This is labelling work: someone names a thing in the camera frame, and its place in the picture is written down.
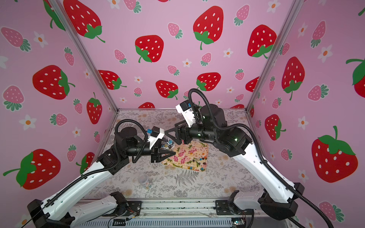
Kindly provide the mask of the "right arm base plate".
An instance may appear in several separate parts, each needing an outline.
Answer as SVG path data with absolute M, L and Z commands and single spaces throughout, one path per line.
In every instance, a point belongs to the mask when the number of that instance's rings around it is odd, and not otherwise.
M 239 209 L 233 202 L 234 197 L 239 193 L 239 190 L 235 190 L 227 200 L 216 200 L 215 209 L 217 215 L 254 215 L 254 210 L 252 209 Z

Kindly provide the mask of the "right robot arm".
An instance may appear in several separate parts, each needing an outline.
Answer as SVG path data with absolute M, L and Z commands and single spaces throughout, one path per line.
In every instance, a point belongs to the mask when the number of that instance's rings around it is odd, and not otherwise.
M 298 204 L 297 196 L 279 181 L 280 173 L 267 168 L 270 163 L 260 154 L 254 142 L 241 128 L 226 129 L 224 111 L 211 105 L 212 112 L 206 106 L 200 109 L 201 121 L 197 120 L 192 104 L 184 101 L 176 106 L 184 120 L 166 130 L 165 135 L 176 144 L 189 144 L 192 140 L 213 145 L 216 149 L 243 165 L 263 186 L 258 193 L 234 191 L 228 199 L 231 213 L 240 214 L 244 210 L 262 210 L 276 220 L 294 218 Z

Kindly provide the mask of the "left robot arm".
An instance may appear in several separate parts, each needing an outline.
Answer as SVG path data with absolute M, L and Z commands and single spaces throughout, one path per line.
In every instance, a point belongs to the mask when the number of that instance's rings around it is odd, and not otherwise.
M 130 162 L 142 156 L 150 156 L 152 163 L 162 162 L 175 152 L 163 149 L 164 141 L 172 136 L 162 128 L 154 126 L 143 130 L 144 138 L 137 135 L 134 127 L 119 130 L 115 127 L 112 147 L 104 152 L 79 177 L 65 188 L 44 200 L 33 200 L 28 205 L 31 220 L 37 228 L 73 228 L 101 216 L 134 214 L 125 196 L 113 192 L 107 197 L 91 203 L 76 204 L 97 185 L 110 178 Z

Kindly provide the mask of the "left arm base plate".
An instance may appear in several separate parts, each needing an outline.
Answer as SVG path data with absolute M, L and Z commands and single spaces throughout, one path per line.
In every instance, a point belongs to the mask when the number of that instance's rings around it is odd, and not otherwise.
M 103 215 L 103 217 L 112 217 L 112 216 L 139 216 L 142 201 L 138 200 L 127 200 L 124 195 L 120 192 L 113 192 L 109 196 L 112 197 L 112 202 L 115 201 L 116 206 L 109 210 L 107 213 Z

